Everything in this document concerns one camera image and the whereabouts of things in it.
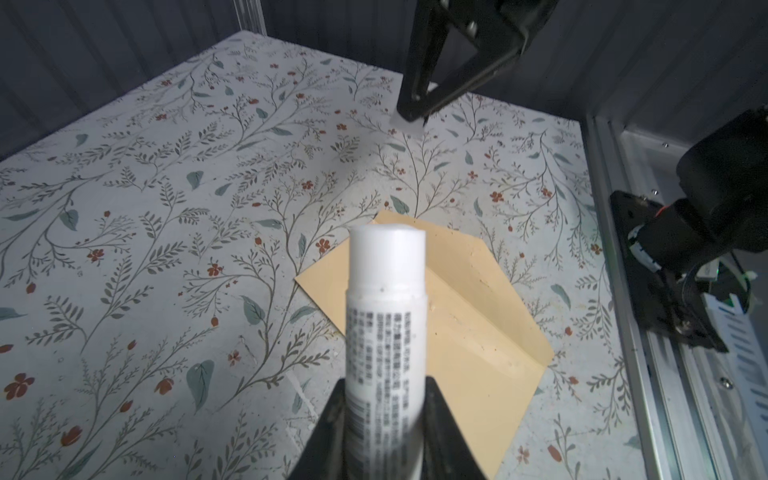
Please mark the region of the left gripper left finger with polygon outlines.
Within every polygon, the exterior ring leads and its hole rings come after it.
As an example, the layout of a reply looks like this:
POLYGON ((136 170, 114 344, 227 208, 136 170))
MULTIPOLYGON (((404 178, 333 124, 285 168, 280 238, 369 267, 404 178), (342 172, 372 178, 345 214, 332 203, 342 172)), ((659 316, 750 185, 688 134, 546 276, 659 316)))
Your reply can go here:
POLYGON ((340 379, 318 419, 289 480, 347 478, 344 460, 345 379, 340 379))

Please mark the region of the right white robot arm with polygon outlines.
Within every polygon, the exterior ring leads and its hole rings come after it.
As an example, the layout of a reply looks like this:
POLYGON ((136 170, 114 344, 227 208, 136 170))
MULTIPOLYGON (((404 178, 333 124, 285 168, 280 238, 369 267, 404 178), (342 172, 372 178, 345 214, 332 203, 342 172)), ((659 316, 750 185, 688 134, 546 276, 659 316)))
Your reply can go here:
MULTIPOLYGON (((530 50, 554 1, 420 1, 392 120, 408 133, 530 50)), ((748 109, 679 160, 683 198, 666 206, 616 191, 611 209, 631 299, 699 297, 702 266, 733 249, 767 248, 767 109, 748 109)))

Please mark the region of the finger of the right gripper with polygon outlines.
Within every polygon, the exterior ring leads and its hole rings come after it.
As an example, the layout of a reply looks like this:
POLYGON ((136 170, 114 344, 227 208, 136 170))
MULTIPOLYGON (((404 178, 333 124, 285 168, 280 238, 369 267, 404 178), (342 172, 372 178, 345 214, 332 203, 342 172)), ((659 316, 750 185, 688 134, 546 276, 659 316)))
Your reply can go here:
POLYGON ((396 111, 424 123, 516 63, 555 0, 419 1, 396 111))

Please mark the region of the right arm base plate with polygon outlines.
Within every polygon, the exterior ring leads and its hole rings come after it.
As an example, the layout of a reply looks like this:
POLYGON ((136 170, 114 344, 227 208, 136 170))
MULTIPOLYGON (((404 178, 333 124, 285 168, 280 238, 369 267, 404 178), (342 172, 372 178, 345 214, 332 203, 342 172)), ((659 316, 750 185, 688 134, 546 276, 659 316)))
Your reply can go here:
POLYGON ((632 311, 641 329, 726 353, 695 279, 719 251, 691 202, 681 198, 662 205, 615 191, 610 206, 632 311))

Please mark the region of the tan paper envelope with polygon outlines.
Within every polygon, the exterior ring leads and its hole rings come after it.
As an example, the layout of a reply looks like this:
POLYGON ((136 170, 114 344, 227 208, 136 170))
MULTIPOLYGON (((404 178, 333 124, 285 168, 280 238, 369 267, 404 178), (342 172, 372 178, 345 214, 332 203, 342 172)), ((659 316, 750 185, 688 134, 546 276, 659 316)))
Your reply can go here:
MULTIPOLYGON (((480 239, 389 211, 371 224, 401 224, 426 235, 426 378, 437 381, 479 468, 491 478, 552 349, 480 239)), ((344 335, 349 243, 350 236, 297 279, 344 335)))

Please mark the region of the white glue stick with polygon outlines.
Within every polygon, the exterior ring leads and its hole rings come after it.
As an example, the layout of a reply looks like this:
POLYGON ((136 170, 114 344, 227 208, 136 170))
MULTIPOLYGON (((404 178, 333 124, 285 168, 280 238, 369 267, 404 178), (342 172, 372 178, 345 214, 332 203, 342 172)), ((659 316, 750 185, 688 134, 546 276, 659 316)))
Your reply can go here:
POLYGON ((427 306, 424 231, 350 232, 344 461, 350 479, 418 479, 424 458, 427 306))

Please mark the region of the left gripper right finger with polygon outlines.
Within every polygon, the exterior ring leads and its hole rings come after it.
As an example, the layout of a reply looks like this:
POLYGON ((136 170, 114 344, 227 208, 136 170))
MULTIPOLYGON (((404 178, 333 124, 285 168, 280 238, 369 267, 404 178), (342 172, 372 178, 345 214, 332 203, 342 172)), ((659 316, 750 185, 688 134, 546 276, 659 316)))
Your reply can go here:
POLYGON ((437 384, 426 378, 423 479, 485 479, 437 384))

